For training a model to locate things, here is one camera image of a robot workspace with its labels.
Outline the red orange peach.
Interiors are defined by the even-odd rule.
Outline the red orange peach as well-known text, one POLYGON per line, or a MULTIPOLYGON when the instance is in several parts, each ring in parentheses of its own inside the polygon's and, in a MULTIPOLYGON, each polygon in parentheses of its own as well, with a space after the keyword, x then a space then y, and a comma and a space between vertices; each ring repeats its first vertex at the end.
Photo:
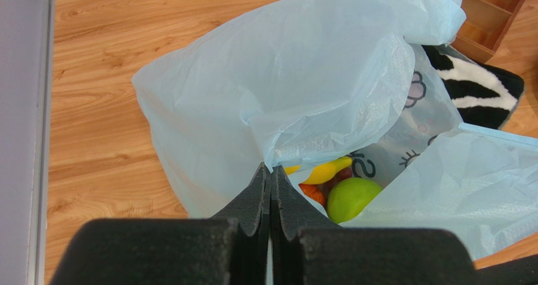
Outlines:
POLYGON ((305 196, 319 203, 322 207, 326 206, 326 197, 323 192, 320 191, 318 185, 309 185, 301 183, 299 184, 299 188, 301 189, 303 194, 305 194, 305 196))

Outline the light blue plastic bag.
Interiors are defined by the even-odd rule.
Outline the light blue plastic bag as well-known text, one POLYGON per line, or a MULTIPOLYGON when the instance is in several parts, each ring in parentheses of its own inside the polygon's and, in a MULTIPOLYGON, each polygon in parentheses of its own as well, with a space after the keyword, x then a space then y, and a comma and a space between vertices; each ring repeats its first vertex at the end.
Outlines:
POLYGON ((462 0, 282 0, 132 79, 169 183, 192 218, 223 209, 261 163, 355 152, 382 192, 345 227, 440 228, 476 260, 537 232, 537 140, 463 124, 425 47, 462 0))

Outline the yellow banana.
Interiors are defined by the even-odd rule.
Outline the yellow banana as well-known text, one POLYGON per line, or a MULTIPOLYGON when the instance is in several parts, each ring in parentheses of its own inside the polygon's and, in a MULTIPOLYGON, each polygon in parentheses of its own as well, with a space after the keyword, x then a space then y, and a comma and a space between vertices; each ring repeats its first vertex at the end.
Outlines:
POLYGON ((310 169, 310 174, 307 178, 304 176, 299 177, 303 180, 298 183, 306 185, 320 185, 331 180, 337 173, 352 165, 352 159, 348 156, 344 156, 334 161, 330 161, 319 166, 310 169))

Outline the purple grapes bunch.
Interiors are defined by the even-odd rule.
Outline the purple grapes bunch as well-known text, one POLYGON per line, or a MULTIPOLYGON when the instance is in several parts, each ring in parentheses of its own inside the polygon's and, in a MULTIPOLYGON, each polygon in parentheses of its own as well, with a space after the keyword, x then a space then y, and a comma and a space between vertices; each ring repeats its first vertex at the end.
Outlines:
POLYGON ((339 171, 336 175, 334 175, 334 177, 332 179, 330 179, 329 181, 324 183, 321 191, 323 192, 325 197, 328 197, 331 190, 337 184, 339 184, 339 182, 341 182, 341 181, 343 181, 345 179, 348 179, 348 178, 352 178, 352 177, 353 177, 352 169, 350 167, 347 167, 347 168, 339 171))

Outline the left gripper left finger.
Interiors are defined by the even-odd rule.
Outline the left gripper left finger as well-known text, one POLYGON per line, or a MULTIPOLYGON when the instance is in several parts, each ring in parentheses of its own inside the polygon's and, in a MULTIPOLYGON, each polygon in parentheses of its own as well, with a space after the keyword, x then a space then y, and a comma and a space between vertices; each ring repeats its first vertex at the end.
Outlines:
POLYGON ((70 241, 52 284, 265 284, 270 173, 207 219, 95 219, 70 241))

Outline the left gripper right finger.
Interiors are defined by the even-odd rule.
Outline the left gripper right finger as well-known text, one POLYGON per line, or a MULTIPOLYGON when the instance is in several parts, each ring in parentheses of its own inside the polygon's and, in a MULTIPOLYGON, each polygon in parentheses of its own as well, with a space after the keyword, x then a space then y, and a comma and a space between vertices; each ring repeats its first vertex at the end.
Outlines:
POLYGON ((284 169, 271 176, 274 284, 477 284, 467 249, 442 229, 347 228, 315 209, 284 169))

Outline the green apple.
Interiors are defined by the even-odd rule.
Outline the green apple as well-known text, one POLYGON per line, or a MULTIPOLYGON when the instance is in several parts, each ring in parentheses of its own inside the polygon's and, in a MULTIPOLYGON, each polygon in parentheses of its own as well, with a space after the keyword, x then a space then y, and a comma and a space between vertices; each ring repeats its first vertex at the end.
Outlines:
POLYGON ((369 179, 348 178, 339 182, 326 201, 329 219, 340 224, 355 218, 382 190, 379 184, 369 179))

